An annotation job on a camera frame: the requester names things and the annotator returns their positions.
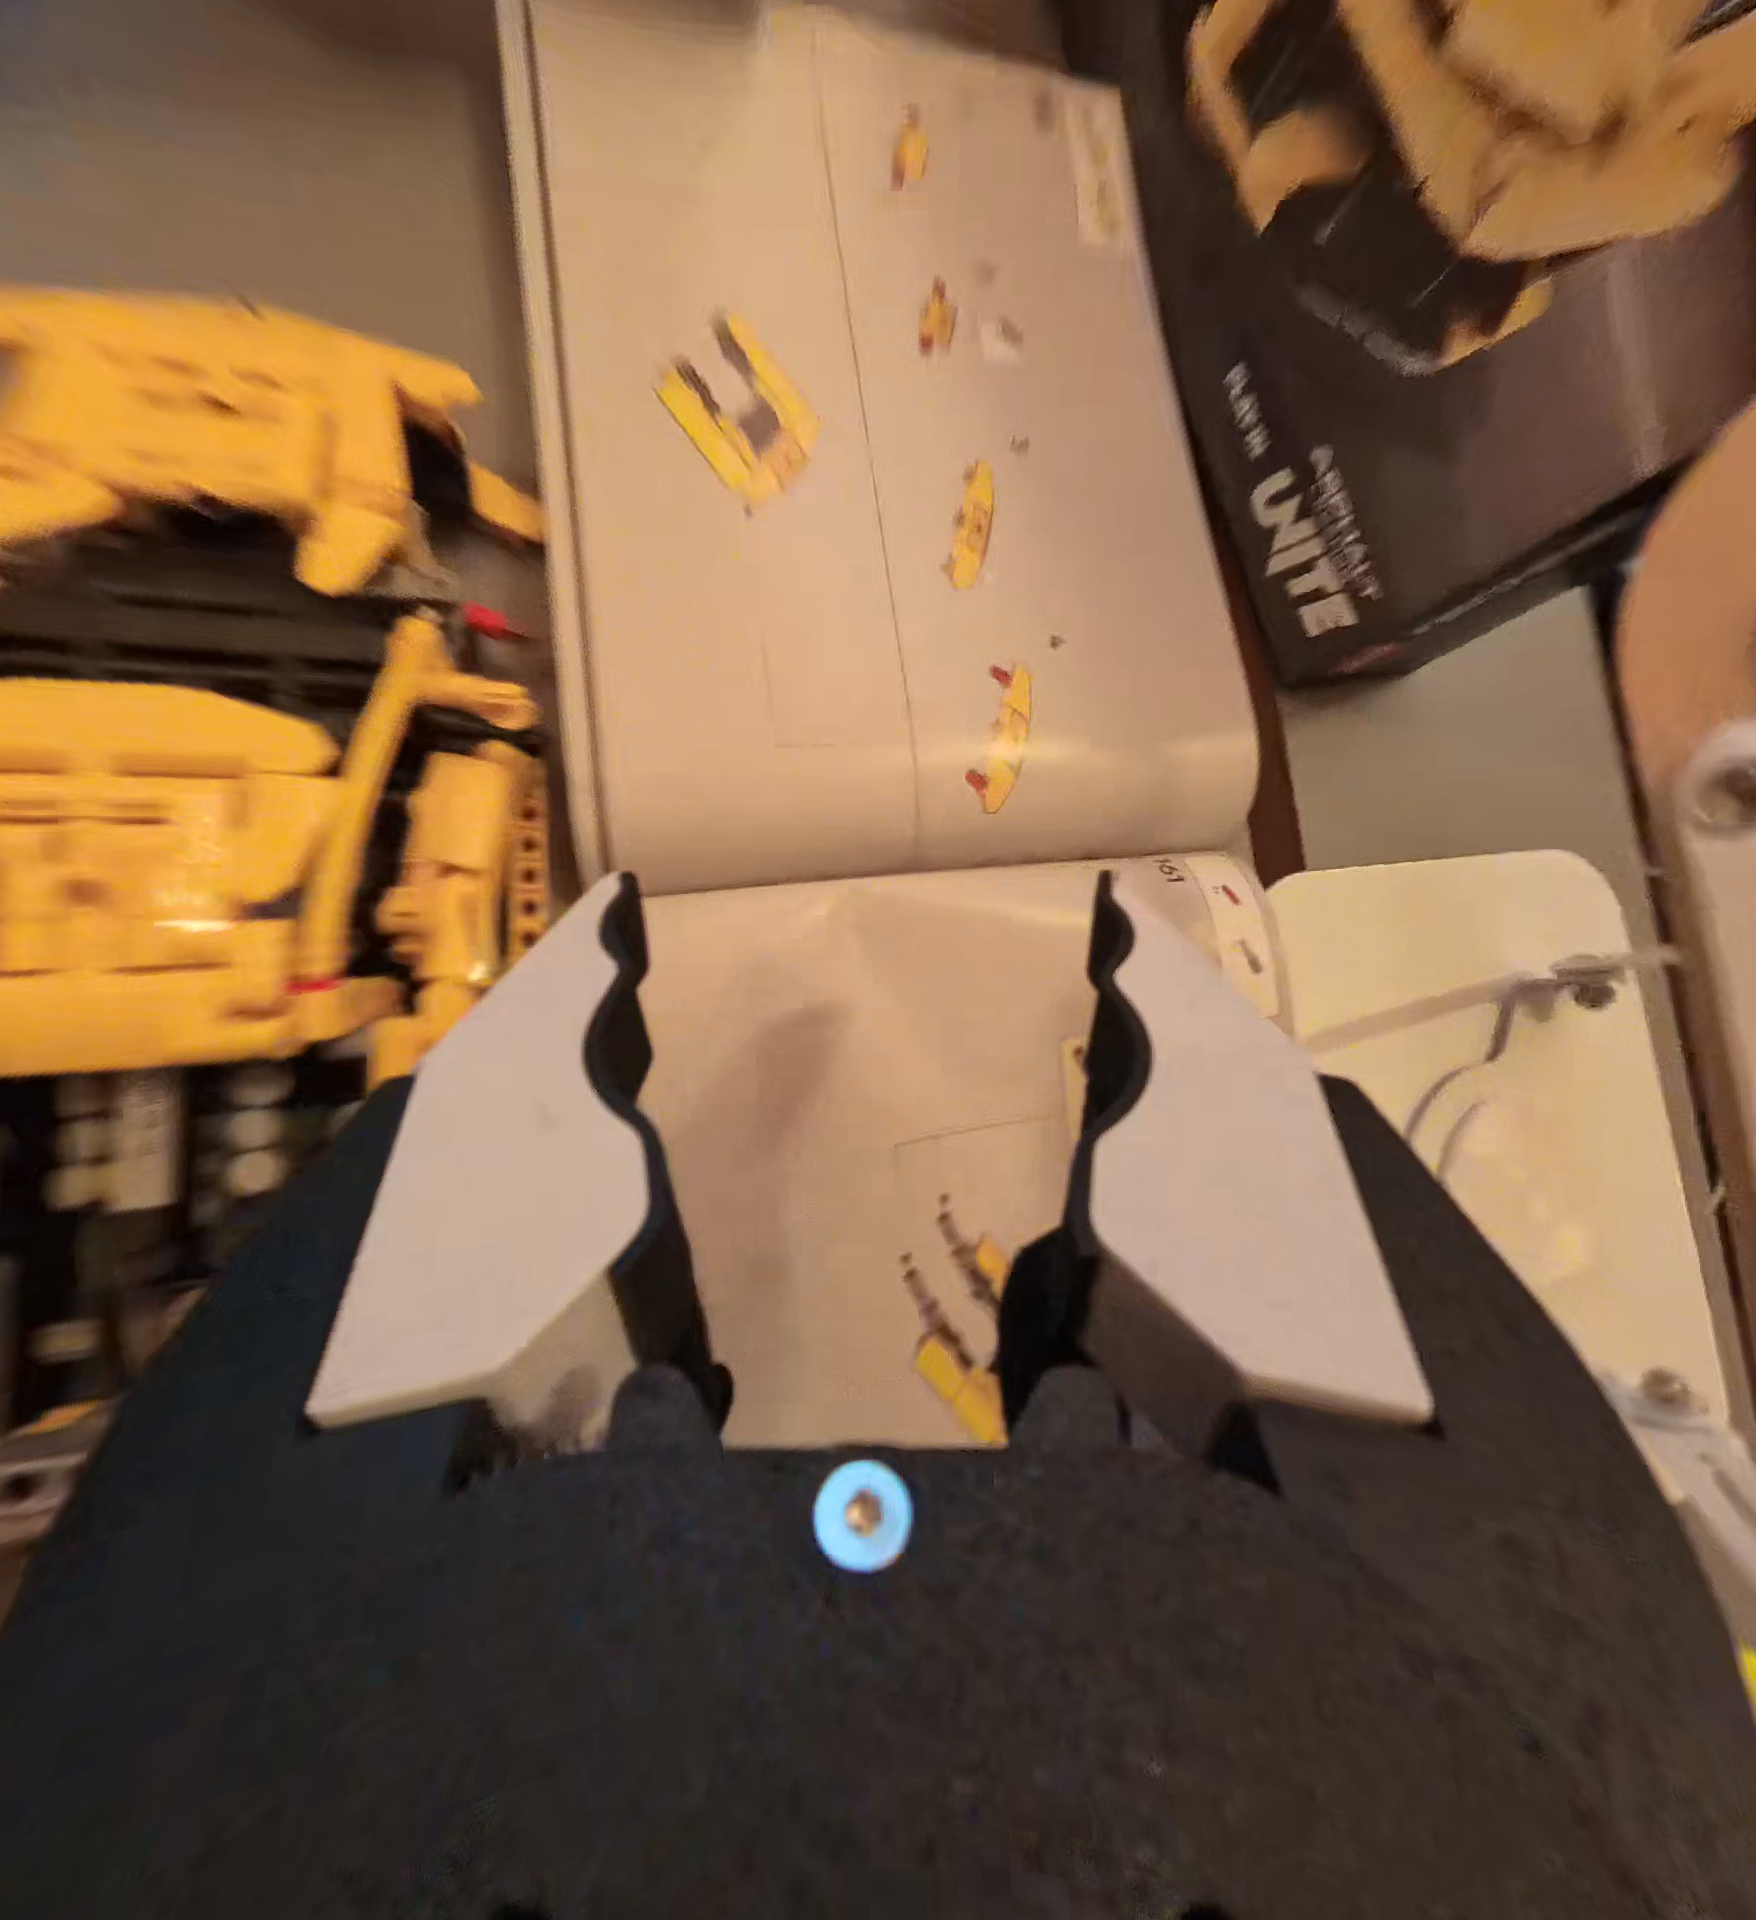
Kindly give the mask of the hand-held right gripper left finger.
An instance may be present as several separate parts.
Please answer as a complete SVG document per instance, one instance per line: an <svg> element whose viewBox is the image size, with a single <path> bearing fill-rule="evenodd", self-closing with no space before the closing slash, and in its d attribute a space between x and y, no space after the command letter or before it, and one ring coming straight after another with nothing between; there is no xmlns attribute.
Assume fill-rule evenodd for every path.
<svg viewBox="0 0 1756 1920"><path fill-rule="evenodd" d="M594 882L410 1075L306 1417L346 1428L479 1404L502 1428L603 1428L676 1372L714 1428L714 1355L666 1147L642 889Z"/></svg>

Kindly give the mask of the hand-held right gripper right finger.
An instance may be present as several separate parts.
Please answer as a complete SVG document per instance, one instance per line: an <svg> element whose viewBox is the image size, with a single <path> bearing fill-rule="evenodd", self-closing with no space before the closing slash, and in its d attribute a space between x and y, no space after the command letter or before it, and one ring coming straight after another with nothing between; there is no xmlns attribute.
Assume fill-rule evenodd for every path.
<svg viewBox="0 0 1756 1920"><path fill-rule="evenodd" d="M1062 1214L1001 1300L1008 1431L1075 1372L1185 1455L1266 1404L1427 1427L1434 1393L1304 1048L1116 868L1086 975Z"/></svg>

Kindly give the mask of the yellow brick car model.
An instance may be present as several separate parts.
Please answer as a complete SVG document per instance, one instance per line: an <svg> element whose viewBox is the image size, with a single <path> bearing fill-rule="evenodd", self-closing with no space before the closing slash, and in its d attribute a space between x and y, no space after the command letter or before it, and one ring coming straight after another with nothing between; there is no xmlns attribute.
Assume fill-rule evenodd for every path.
<svg viewBox="0 0 1756 1920"><path fill-rule="evenodd" d="M550 920L454 358L0 285L0 1553L271 1200Z"/></svg>

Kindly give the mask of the open instruction booklet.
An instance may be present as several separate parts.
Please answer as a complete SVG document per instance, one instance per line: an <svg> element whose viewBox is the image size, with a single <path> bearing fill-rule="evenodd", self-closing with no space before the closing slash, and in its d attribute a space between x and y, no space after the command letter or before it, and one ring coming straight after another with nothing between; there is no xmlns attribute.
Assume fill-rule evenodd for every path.
<svg viewBox="0 0 1756 1920"><path fill-rule="evenodd" d="M642 889L743 1447L983 1447L1097 878L1273 1005L1123 95L820 6L497 6L577 866Z"/></svg>

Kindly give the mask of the black brick set box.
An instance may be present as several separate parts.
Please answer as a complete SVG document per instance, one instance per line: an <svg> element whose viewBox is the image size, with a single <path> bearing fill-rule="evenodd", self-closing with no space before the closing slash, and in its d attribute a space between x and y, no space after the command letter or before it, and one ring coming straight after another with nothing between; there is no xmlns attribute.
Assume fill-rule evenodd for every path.
<svg viewBox="0 0 1756 1920"><path fill-rule="evenodd" d="M1132 6L1185 420L1279 684L1630 544L1756 394L1756 6Z"/></svg>

